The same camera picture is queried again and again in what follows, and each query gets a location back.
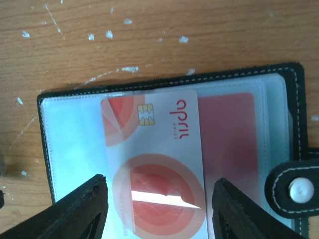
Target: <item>red card behind sleeve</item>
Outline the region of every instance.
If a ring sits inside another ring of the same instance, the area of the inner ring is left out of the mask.
[[[260,204],[254,96],[203,97],[198,109],[207,205],[221,177]]]

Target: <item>white snap button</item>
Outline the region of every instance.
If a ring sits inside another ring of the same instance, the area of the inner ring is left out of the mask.
[[[296,178],[289,185],[289,194],[296,203],[306,203],[314,195],[313,183],[307,178]]]

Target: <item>credit card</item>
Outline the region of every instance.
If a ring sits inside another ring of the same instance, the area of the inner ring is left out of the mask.
[[[108,98],[101,111],[117,236],[208,238],[197,93]]]

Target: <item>wooden table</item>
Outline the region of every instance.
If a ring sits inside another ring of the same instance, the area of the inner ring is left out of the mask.
[[[297,61],[309,144],[319,146],[317,0],[2,0],[0,15],[0,233],[51,205],[36,107],[44,90]],[[319,238],[318,217],[310,227]]]

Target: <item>emv chip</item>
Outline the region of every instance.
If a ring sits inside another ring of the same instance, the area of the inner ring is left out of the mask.
[[[144,104],[138,106],[140,126],[154,125],[154,110],[152,104]]]

